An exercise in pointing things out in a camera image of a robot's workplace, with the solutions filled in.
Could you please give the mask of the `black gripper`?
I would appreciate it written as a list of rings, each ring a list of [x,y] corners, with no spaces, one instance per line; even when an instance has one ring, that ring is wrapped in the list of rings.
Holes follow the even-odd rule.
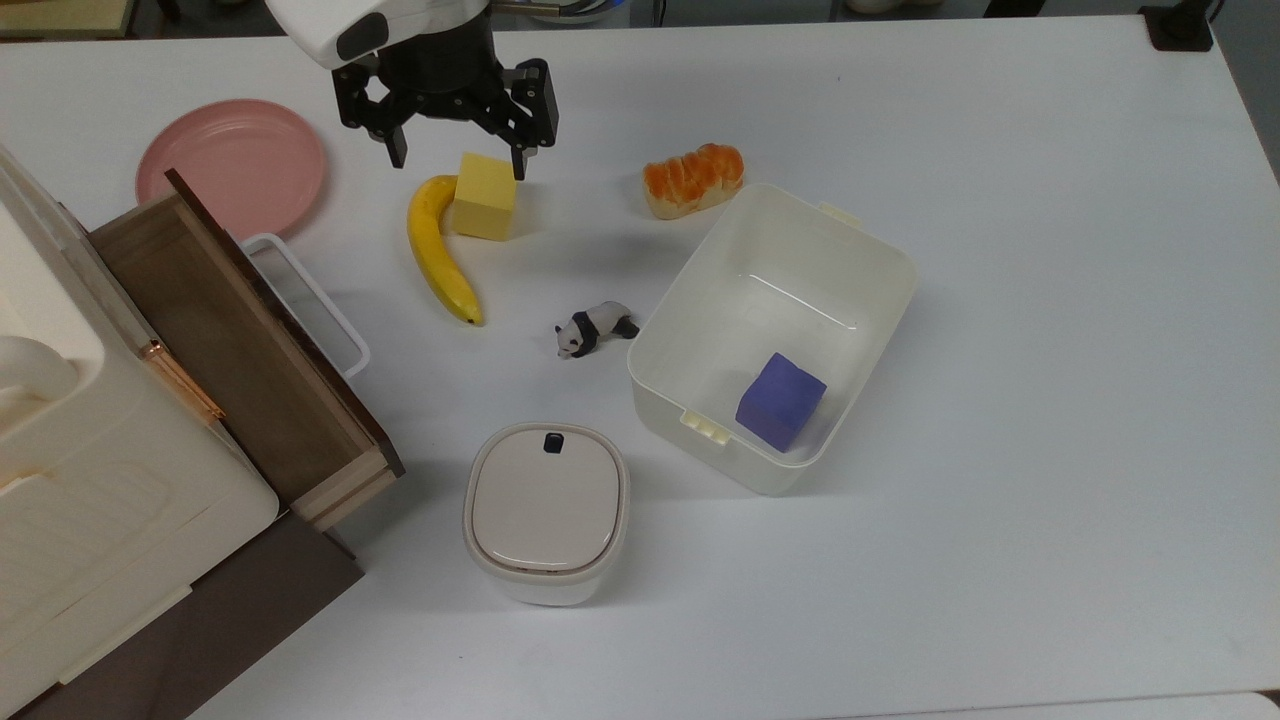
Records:
[[[509,146],[517,182],[539,150],[556,145],[559,108],[549,64],[534,58],[500,65],[489,18],[417,35],[372,56],[376,61],[352,61],[332,72],[335,101],[343,126],[365,129],[397,169],[407,158],[403,127],[415,114],[494,126],[492,133]],[[374,78],[387,88],[380,100],[369,95]]]

